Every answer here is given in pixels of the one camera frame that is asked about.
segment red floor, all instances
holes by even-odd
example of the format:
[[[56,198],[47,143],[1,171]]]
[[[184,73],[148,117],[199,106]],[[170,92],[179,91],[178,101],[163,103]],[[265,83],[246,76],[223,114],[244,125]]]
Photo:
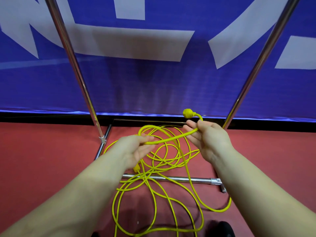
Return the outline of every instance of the red floor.
[[[136,134],[138,129],[114,127],[108,142]],[[316,133],[228,132],[239,152],[316,212]],[[64,187],[93,161],[98,147],[97,131],[93,126],[0,123],[0,232]],[[201,156],[190,161],[189,170],[192,177],[214,177],[211,166]],[[169,175],[184,176],[185,170],[173,170]],[[171,183],[162,185],[169,196],[182,201],[193,217],[198,218],[195,203],[185,191]],[[227,195],[217,186],[195,186],[200,198],[210,207],[219,208],[225,204]],[[119,221],[126,230],[135,232],[149,224],[153,203],[147,187],[130,191],[122,202]],[[156,223],[172,225],[166,201],[157,198],[157,204]],[[234,204],[224,213],[203,213],[206,223],[227,221],[236,236],[252,236]],[[183,209],[176,208],[176,214],[180,224],[190,223]],[[105,211],[98,228],[103,236],[112,236],[114,222],[110,208]],[[149,236],[175,236],[175,233],[159,232]]]

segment forearm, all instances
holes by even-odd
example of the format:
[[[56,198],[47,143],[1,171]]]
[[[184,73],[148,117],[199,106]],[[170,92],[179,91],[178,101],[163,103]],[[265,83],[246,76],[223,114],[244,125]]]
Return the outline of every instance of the forearm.
[[[312,236],[316,215],[235,150],[214,163],[255,236]]]
[[[1,237],[91,236],[124,171],[124,164],[109,151]]]

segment person's left hand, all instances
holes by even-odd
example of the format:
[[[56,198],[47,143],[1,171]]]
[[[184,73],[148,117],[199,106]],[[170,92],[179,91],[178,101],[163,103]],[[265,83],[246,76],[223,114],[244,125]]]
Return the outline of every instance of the person's left hand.
[[[126,169],[134,168],[138,161],[152,151],[156,145],[142,145],[147,141],[153,141],[153,136],[130,135],[120,138],[111,150],[121,155]]]

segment person's right hand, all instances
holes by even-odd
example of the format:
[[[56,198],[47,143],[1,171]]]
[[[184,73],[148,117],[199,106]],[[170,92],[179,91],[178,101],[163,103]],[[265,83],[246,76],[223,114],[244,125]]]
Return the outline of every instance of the person's right hand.
[[[218,124],[208,121],[199,120],[195,123],[192,120],[187,120],[183,128],[186,131],[192,131],[195,128],[198,131],[187,138],[201,151],[203,158],[211,164],[216,161],[216,158],[234,150],[227,132]]]

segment person's right arm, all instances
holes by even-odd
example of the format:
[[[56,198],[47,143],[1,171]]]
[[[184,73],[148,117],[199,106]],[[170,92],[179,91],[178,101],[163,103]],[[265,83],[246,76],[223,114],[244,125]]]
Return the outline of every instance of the person's right arm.
[[[316,214],[238,153],[218,124],[188,120],[187,138],[215,168],[228,194],[255,236],[315,236]]]

